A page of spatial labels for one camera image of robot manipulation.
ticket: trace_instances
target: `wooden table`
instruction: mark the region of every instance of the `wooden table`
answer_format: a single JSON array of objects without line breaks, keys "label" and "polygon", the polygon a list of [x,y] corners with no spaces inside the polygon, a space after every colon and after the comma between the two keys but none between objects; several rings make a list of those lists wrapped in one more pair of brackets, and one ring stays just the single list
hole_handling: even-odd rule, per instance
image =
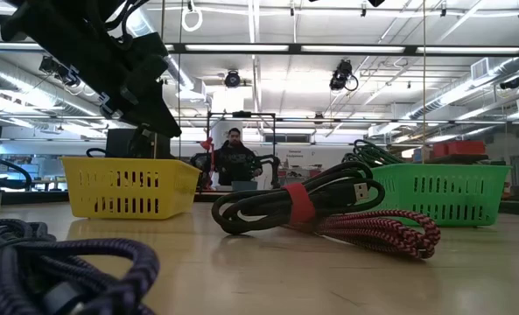
[{"label": "wooden table", "polygon": [[[5,207],[45,221],[60,240],[127,237],[161,261],[145,303],[159,314],[519,314],[519,216],[494,227],[444,228],[437,254],[414,262],[276,228],[227,237],[208,212],[170,220],[83,220],[68,204]],[[116,276],[129,263],[90,257]]]}]

